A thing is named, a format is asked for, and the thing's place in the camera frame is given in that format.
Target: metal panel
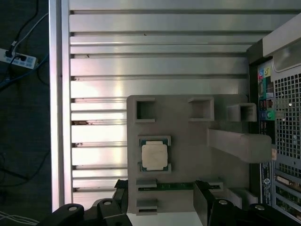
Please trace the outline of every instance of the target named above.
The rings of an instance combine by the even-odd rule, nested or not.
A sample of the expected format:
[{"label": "metal panel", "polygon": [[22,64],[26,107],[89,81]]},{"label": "metal panel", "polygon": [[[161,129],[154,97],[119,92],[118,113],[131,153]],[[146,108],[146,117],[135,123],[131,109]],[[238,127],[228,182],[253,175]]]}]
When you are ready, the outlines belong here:
[{"label": "metal panel", "polygon": [[52,211],[64,204],[63,136],[62,136],[62,26],[61,1],[49,1],[49,79],[51,127]]},{"label": "metal panel", "polygon": [[70,32],[266,32],[273,31],[293,16],[82,14],[70,15]]},{"label": "metal panel", "polygon": [[144,79],[72,81],[72,98],[129,95],[247,94],[246,79]]},{"label": "metal panel", "polygon": [[70,37],[72,46],[86,45],[214,45],[245,44],[250,45],[262,38],[258,34],[229,35],[101,35],[81,36],[81,33]]},{"label": "metal panel", "polygon": [[74,178],[126,178],[127,169],[73,170]]},{"label": "metal panel", "polygon": [[275,51],[279,51],[281,48],[300,39],[300,22],[301,14],[295,16],[292,20],[265,36],[262,39],[263,56],[271,56]]},{"label": "metal panel", "polygon": [[126,98],[80,98],[71,103],[72,112],[82,111],[125,111],[127,109]]},{"label": "metal panel", "polygon": [[71,46],[71,54],[245,53],[250,45]]},{"label": "metal panel", "polygon": [[62,1],[62,86],[63,86],[63,162],[64,162],[64,202],[72,203],[72,157],[71,157],[71,112],[70,112],[70,48],[69,43],[69,3]]},{"label": "metal panel", "polygon": [[246,74],[244,57],[71,59],[71,75]]},{"label": "metal panel", "polygon": [[286,212],[284,209],[282,209],[281,207],[279,206],[275,206],[274,207],[275,209],[277,209],[279,212],[285,214],[286,216],[288,216],[289,218],[299,222],[301,224],[301,221],[298,219],[298,218],[295,218],[293,215],[289,214],[288,212]]},{"label": "metal panel", "polygon": [[[53,1],[49,5],[60,10]],[[61,119],[51,132],[64,141],[52,156],[53,181],[59,174],[55,161],[64,156],[64,202],[73,198],[89,208],[113,195],[117,178],[127,177],[128,96],[247,95],[245,48],[300,9],[297,0],[62,1],[63,46],[51,45],[50,58],[63,51],[63,103],[51,102],[52,109],[63,107],[63,117],[53,112],[54,120],[54,114]],[[51,67],[59,69],[56,64]],[[57,81],[51,74],[52,91],[60,73]],[[63,136],[55,131],[60,125]]]},{"label": "metal panel", "polygon": [[296,10],[301,9],[298,0],[71,0],[71,10],[136,10],[136,9],[167,9],[167,10]]},{"label": "metal panel", "polygon": [[72,143],[83,142],[126,142],[126,125],[72,126]]},{"label": "metal panel", "polygon": [[114,189],[118,179],[126,180],[127,178],[103,179],[103,178],[75,178],[73,179],[73,187],[86,187],[98,189]]},{"label": "metal panel", "polygon": [[276,198],[283,201],[283,202],[285,202],[286,204],[290,205],[291,207],[298,210],[299,212],[301,212],[301,207],[300,206],[298,206],[297,204],[293,203],[292,201],[286,199],[285,197],[283,197],[279,194],[276,194]]},{"label": "metal panel", "polygon": [[73,166],[103,165],[127,167],[127,147],[89,147],[72,149]]},{"label": "metal panel", "polygon": [[74,112],[71,115],[72,121],[94,121],[99,123],[106,121],[125,121],[127,119],[126,112]]},{"label": "metal panel", "polygon": [[287,186],[285,186],[285,185],[283,185],[283,184],[281,184],[277,181],[274,181],[274,184],[275,184],[275,186],[282,188],[283,190],[293,194],[294,196],[296,196],[298,198],[301,198],[301,193],[300,192],[297,192],[297,191],[295,191],[295,190],[293,190],[293,189],[291,189],[291,188],[289,188],[289,187],[287,187]]},{"label": "metal panel", "polygon": [[284,172],[282,172],[282,171],[280,171],[278,169],[275,169],[274,171],[275,171],[275,174],[278,175],[278,176],[281,176],[283,178],[286,178],[288,180],[291,180],[293,182],[301,184],[301,178],[297,178],[297,177],[294,177],[292,175],[286,174],[286,173],[284,173]]},{"label": "metal panel", "polygon": [[101,191],[101,192],[75,192],[73,194],[74,203],[80,203],[85,210],[92,207],[93,203],[99,199],[111,198],[114,191]]}]

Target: power strip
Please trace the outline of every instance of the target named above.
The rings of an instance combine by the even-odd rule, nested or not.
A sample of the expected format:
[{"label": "power strip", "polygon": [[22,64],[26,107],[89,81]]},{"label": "power strip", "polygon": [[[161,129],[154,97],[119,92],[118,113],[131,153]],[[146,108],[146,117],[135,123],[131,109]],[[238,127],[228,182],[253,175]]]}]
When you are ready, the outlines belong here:
[{"label": "power strip", "polygon": [[[5,55],[6,51],[7,51],[6,49],[0,48],[0,61],[9,64],[12,61],[13,57],[7,57]],[[35,67],[35,65],[38,63],[38,59],[36,57],[25,55],[25,54],[20,54],[20,53],[16,53],[16,54],[17,55],[25,56],[26,60],[22,61],[19,58],[14,59],[14,61],[12,63],[13,65],[17,65],[17,66],[20,66],[20,67],[26,67],[26,68],[29,68],[29,69],[33,69]]]}]

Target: dark floor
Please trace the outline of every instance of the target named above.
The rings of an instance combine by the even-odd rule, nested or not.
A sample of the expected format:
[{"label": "dark floor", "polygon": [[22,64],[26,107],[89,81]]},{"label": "dark floor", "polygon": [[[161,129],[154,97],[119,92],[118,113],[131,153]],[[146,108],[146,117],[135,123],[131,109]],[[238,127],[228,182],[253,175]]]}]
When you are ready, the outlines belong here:
[{"label": "dark floor", "polygon": [[[36,0],[2,0],[0,7],[0,48],[8,49],[23,23],[35,11]],[[40,0],[40,11],[21,37],[35,22],[48,12],[48,0]],[[43,59],[48,54],[48,18],[45,18],[19,49],[20,53]],[[0,63],[0,73],[8,64]],[[27,69],[14,67],[17,74]],[[44,65],[40,74],[49,81],[49,66]],[[0,92],[0,153],[5,156],[5,168],[31,176],[43,156],[50,149],[49,87],[42,84],[36,73],[20,80],[16,85]],[[39,174],[27,184],[3,187],[22,182],[6,175],[0,190],[7,192],[0,203],[0,211],[37,220],[51,212],[51,164],[50,155]],[[1,220],[0,225],[20,225]]]}]

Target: colored port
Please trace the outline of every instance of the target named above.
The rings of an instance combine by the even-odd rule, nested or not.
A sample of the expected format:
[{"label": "colored port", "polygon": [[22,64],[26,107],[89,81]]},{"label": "colored port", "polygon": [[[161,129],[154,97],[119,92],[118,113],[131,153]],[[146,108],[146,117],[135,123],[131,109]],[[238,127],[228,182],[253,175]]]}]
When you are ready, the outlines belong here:
[{"label": "colored port", "polygon": [[267,109],[267,102],[266,100],[260,100],[259,101],[259,108],[261,111],[264,111]]},{"label": "colored port", "polygon": [[273,101],[272,100],[267,100],[267,106],[268,106],[268,108],[272,108],[273,107]]}]

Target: screw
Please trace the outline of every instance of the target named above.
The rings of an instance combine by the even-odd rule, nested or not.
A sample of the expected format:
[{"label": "screw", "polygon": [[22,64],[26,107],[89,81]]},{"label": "screw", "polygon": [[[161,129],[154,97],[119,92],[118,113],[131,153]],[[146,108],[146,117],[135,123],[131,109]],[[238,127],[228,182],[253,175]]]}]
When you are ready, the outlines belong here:
[{"label": "screw", "polygon": [[69,211],[75,211],[76,209],[77,209],[76,206],[72,206],[72,207],[69,208]]},{"label": "screw", "polygon": [[264,210],[264,207],[261,206],[261,205],[256,205],[256,206],[255,206],[255,209],[258,209],[258,210]]},{"label": "screw", "polygon": [[219,200],[219,204],[221,204],[221,205],[227,205],[228,202],[226,200]]}]

